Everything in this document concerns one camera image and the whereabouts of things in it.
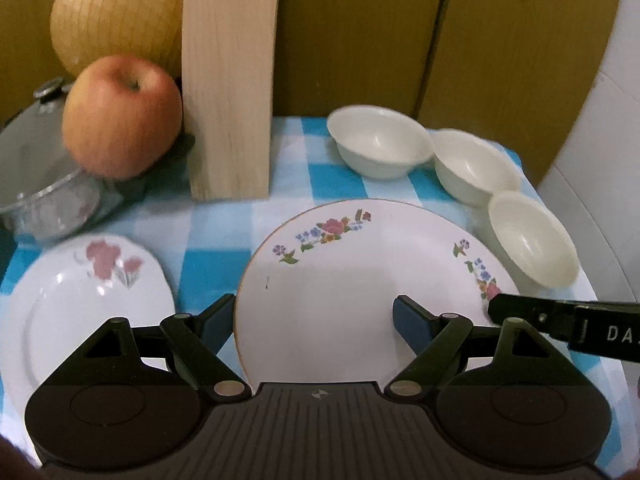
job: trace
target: pot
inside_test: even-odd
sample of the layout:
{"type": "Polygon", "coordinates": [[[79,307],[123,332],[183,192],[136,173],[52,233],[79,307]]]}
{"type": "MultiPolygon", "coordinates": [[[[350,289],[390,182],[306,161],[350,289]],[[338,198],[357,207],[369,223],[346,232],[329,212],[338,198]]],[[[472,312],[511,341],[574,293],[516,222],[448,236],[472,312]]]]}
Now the pot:
{"type": "Polygon", "coordinates": [[[62,143],[62,111],[70,88],[62,77],[47,81],[33,93],[33,105],[0,130],[0,222],[14,237],[56,241],[94,227],[142,198],[150,177],[193,147],[193,137],[183,133],[137,178],[112,182],[90,175],[62,143]]]}

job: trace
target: stainless steel pot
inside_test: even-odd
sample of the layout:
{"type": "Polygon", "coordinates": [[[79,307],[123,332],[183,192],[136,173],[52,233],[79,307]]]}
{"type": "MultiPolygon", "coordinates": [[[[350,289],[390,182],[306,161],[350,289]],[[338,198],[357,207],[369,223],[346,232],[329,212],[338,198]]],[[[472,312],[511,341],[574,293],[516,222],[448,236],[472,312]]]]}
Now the stainless steel pot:
{"type": "Polygon", "coordinates": [[[100,205],[103,183],[62,145],[70,86],[61,77],[38,88],[35,102],[0,132],[0,220],[14,235],[55,240],[76,231],[100,205]]]}

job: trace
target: white plate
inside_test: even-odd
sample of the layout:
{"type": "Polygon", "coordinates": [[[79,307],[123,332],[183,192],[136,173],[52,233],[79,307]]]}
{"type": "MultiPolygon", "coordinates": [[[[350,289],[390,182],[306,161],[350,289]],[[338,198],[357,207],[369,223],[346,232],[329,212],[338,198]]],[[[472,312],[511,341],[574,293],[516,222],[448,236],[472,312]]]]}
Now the white plate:
{"type": "Polygon", "coordinates": [[[107,319],[149,326],[174,313],[147,250],[121,236],[73,238],[44,253],[14,288],[0,322],[4,389],[24,416],[36,388],[107,319]]]}
{"type": "Polygon", "coordinates": [[[387,200],[323,205],[279,227],[249,262],[236,301],[238,355],[254,389],[385,386],[414,358],[393,326],[396,296],[490,325],[486,296],[498,288],[517,294],[484,245],[434,213],[387,200]]]}

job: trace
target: red apple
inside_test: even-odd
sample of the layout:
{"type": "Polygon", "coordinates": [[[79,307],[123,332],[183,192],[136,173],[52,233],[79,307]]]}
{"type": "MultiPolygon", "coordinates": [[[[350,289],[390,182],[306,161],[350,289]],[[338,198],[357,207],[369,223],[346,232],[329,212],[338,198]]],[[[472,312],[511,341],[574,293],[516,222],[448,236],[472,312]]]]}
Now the red apple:
{"type": "Polygon", "coordinates": [[[135,56],[103,57],[82,71],[62,115],[65,147],[105,178],[139,175],[174,143],[182,100],[162,68],[135,56]]]}

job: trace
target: wooden block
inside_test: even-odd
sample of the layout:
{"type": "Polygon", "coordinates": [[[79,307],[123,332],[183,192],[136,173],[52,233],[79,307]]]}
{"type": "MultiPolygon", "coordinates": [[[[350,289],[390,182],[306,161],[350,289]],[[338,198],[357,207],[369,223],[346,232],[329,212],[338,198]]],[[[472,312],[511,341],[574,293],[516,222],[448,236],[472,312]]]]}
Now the wooden block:
{"type": "Polygon", "coordinates": [[[182,97],[194,199],[269,193],[278,0],[184,0],[182,97]]]}

